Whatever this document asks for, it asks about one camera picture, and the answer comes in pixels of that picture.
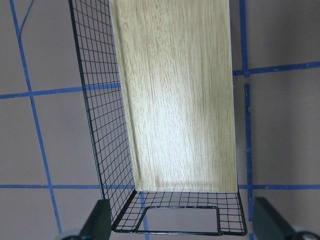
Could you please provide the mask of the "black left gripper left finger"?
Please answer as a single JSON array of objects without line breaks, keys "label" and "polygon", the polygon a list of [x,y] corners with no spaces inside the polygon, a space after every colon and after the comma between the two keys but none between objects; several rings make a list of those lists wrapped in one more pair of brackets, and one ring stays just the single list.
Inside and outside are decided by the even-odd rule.
[{"label": "black left gripper left finger", "polygon": [[111,205],[108,199],[98,200],[84,226],[81,240],[108,240],[111,236]]}]

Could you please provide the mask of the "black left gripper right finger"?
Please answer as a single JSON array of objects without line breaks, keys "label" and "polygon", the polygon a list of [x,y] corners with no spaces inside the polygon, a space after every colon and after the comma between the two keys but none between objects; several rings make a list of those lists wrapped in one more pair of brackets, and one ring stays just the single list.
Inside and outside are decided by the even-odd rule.
[{"label": "black left gripper right finger", "polygon": [[252,228],[258,240],[291,240],[294,229],[264,197],[255,197]]}]

